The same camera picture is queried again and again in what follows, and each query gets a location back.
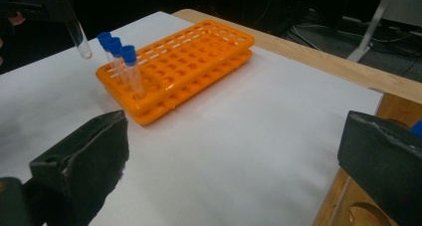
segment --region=black cable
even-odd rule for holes
[[[417,36],[416,34],[414,34],[413,36],[415,36],[415,38],[422,43],[422,37],[421,36]]]
[[[394,45],[389,44],[389,43],[385,43],[384,45],[388,49],[390,49],[391,51],[396,52],[396,53],[398,53],[402,56],[405,56],[405,57],[419,58],[420,54],[422,53],[422,50],[419,50],[419,51],[416,51],[416,52],[408,52],[408,51],[402,50],[402,49],[398,48],[397,46],[394,46]]]
[[[409,68],[407,68],[407,70],[406,71],[404,71],[402,74],[401,74],[401,77],[404,77],[407,73],[409,73],[409,71],[413,68],[413,66],[415,66],[416,65],[416,63],[419,61],[419,58],[417,58],[417,59],[415,59],[415,61],[413,62],[413,64],[412,65],[410,65],[410,67]]]
[[[303,37],[301,37],[300,35],[298,35],[298,34],[296,34],[296,33],[292,32],[292,28],[289,28],[289,29],[288,29],[288,32],[289,32],[291,35],[293,35],[293,36],[297,37],[298,39],[302,40],[302,42],[306,43],[309,47],[311,47],[311,48],[315,49],[314,45],[313,45],[312,43],[310,43],[308,40],[306,40],[306,39],[304,39]]]
[[[295,36],[296,38],[298,38],[299,40],[301,40],[301,37],[299,37],[297,34],[295,34],[295,33],[292,33],[290,30],[289,31],[286,31],[286,33],[285,33],[285,35],[286,35],[286,40],[291,40],[291,41],[293,41],[293,42],[295,42],[295,43],[297,43],[297,44],[303,44],[303,41],[299,41],[298,39],[295,39],[295,38],[292,38],[292,36],[291,35],[289,35],[289,34],[291,34],[291,35],[293,35],[293,36]]]
[[[372,44],[368,45],[369,48],[375,52],[378,53],[382,53],[382,54],[393,54],[393,55],[399,55],[399,56],[405,56],[405,57],[409,57],[409,58],[420,58],[422,56],[422,50],[417,51],[417,52],[413,52],[413,53],[409,53],[406,51],[403,51],[401,49],[397,49],[397,48],[392,48],[391,46],[385,45],[387,48],[390,48],[390,51],[383,51],[380,49],[376,49]]]
[[[413,34],[413,37],[414,38],[409,39],[409,41],[422,48],[422,39],[419,36],[416,36],[415,34]]]

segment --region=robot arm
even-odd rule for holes
[[[81,57],[90,59],[93,55],[72,0],[0,0],[0,32],[14,33],[7,18],[16,16],[17,12],[26,19],[65,23]]]
[[[32,160],[27,182],[0,177],[0,225],[89,225],[128,158],[124,111],[92,118]]]

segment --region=floor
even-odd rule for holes
[[[310,10],[292,25],[283,38],[347,58],[360,44],[367,23],[343,19],[337,31],[327,27]],[[422,83],[422,32],[397,30],[380,25],[370,41],[370,49],[360,64]]]

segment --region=test tube rack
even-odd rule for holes
[[[198,94],[252,57],[254,37],[214,20],[204,20],[136,50],[145,94],[99,67],[96,76],[139,124],[149,124]]]

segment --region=wooden table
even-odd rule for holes
[[[404,127],[422,118],[422,84],[379,71],[334,55],[302,46],[257,30],[219,19],[191,9],[173,13],[181,19],[198,23],[213,19],[255,37],[255,45],[347,81],[384,93],[377,111]],[[368,207],[356,207],[359,203]],[[342,169],[322,204],[314,225],[396,225]]]

